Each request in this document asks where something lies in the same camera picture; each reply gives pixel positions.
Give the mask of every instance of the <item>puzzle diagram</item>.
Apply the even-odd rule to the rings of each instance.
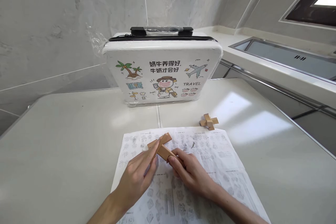
[[[165,144],[169,150],[180,148],[187,153],[193,153],[217,184],[270,223],[243,163],[227,133],[221,129],[209,131],[205,127],[160,128],[124,134],[111,191],[117,187],[128,161],[141,151],[147,150],[148,143],[167,132],[172,138]],[[171,166],[158,157],[158,168],[151,185],[118,223],[219,224],[228,219],[223,210],[213,202],[190,192],[173,175]]]

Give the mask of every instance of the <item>wooden puzzle piece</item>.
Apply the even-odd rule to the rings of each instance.
[[[217,117],[215,118],[211,118],[209,116],[209,114],[204,114],[204,119],[205,120],[201,120],[199,123],[201,126],[207,126],[209,128],[209,130],[214,130],[215,127],[214,127],[214,124],[218,124],[218,119]]]
[[[163,136],[159,137],[160,142],[159,142],[159,146],[157,147],[154,157],[156,156],[156,154],[159,154],[160,157],[162,157],[165,161],[167,161],[169,156],[173,156],[177,158],[177,160],[182,164],[183,167],[185,167],[183,161],[164,145],[168,143],[171,139],[172,137],[170,136],[169,133],[166,133]],[[153,145],[154,145],[154,141],[147,144],[147,147],[150,148]]]

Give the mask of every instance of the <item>small suitcase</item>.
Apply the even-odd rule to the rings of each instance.
[[[131,31],[117,33],[103,49],[125,102],[143,105],[198,99],[222,58],[220,44],[204,33],[193,33],[190,27],[169,36],[146,36],[143,27]]]

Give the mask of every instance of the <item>window frame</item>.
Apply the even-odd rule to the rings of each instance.
[[[317,0],[299,0],[285,20],[336,27],[336,6],[314,5]]]

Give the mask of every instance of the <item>black handle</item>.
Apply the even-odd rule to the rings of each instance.
[[[146,30],[150,30],[151,32],[178,32],[179,36],[192,36],[193,35],[193,28],[192,27],[183,27],[181,28],[176,27],[147,27]],[[146,36],[146,30],[144,27],[131,27],[131,34],[134,36]]]

